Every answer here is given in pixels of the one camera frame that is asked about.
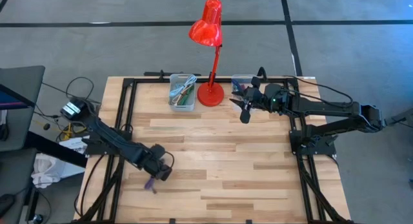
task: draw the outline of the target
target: plastic container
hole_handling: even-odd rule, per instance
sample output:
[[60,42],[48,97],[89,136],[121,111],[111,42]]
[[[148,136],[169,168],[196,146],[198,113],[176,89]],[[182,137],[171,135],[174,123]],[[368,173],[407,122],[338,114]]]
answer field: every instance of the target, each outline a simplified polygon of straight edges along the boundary
[[[169,88],[169,92],[179,88],[179,86],[183,86],[186,82],[186,80],[188,79],[188,77],[193,76],[192,74],[172,74],[169,77],[169,81],[170,81],[170,88]],[[194,106],[195,106],[195,93],[196,93],[196,87],[193,89],[193,91],[189,94],[189,97],[186,101],[185,105],[173,105],[172,104],[172,99],[173,97],[169,97],[169,107],[170,109],[172,109],[173,111],[193,111]]]
[[[231,79],[237,81],[239,83],[239,85],[244,86],[244,89],[247,88],[248,86],[252,87],[251,85],[251,79],[254,77],[255,75],[242,75],[242,74],[236,74],[233,75],[231,77]],[[233,92],[235,92],[235,86],[233,83],[231,83],[231,89]],[[232,95],[232,99],[236,99],[241,101],[241,97],[239,96],[235,96]],[[232,107],[235,111],[241,111],[241,108],[239,106],[237,106],[236,104],[232,104]]]

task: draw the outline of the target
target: red desk lamp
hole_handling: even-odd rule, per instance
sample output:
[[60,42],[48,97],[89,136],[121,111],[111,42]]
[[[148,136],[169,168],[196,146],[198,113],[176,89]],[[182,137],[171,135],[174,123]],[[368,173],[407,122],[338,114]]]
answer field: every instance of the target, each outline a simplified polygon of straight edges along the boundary
[[199,87],[197,93],[199,102],[209,107],[219,105],[224,99],[221,85],[214,83],[219,51],[222,47],[221,11],[220,0],[206,0],[202,19],[195,22],[189,30],[189,37],[196,43],[216,48],[214,67],[209,74],[209,80]]

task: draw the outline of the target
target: black floor stripe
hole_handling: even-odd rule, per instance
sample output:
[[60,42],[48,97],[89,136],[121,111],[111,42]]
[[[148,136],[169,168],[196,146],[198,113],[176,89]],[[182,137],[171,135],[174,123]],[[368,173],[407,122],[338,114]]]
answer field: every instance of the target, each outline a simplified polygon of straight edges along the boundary
[[7,1],[8,1],[8,0],[1,0],[1,3],[0,3],[0,12],[1,12],[1,11],[3,10],[3,8],[5,7]]
[[[137,27],[137,26],[192,26],[195,21],[143,21],[109,23],[0,23],[3,28],[61,28],[61,27]],[[223,21],[225,26],[284,25],[284,21]]]
[[296,76],[303,76],[303,71],[301,69],[301,63],[299,62],[298,49],[296,43],[296,37],[294,36],[294,30],[292,29],[292,22],[290,17],[290,11],[288,9],[287,0],[281,0],[283,5],[283,12],[285,17],[285,26],[287,28],[288,40],[290,42],[291,54],[293,55],[294,67],[296,69]]
[[292,21],[291,25],[413,25],[413,20]]

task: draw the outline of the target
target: computer monitor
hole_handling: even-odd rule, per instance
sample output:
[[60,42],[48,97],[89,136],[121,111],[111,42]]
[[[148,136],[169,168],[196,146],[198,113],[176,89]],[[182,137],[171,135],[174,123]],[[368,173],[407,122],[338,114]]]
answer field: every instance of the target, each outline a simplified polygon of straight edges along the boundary
[[4,85],[0,85],[0,110],[34,107],[35,104]]

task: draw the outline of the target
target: wooden tabletop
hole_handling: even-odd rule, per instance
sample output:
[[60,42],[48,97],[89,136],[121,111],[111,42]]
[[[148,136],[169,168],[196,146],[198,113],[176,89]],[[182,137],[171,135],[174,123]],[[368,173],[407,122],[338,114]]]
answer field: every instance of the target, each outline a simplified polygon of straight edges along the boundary
[[[109,77],[106,84],[99,116],[109,126],[115,124],[122,82],[123,77]],[[244,223],[246,219],[307,223],[297,162],[288,139],[288,117],[255,111],[250,123],[242,124],[228,100],[230,83],[221,85],[225,98],[220,105],[205,107],[196,101],[193,112],[173,112],[168,106],[168,83],[138,84],[133,141],[164,146],[175,156],[175,165],[167,181],[155,182],[157,194],[153,194],[143,189],[149,175],[126,163],[116,223],[168,223],[170,218],[177,223]],[[300,92],[319,97],[316,86],[300,83],[299,87]],[[313,125],[326,122],[323,116],[309,116],[307,121]],[[88,160],[81,193],[97,158]],[[339,214],[350,218],[337,165],[326,156],[314,158],[322,192]],[[172,161],[168,155],[165,160]],[[85,207],[101,191],[106,162],[107,157],[92,176]],[[317,218],[312,193],[311,197]],[[110,194],[106,210],[111,200]]]

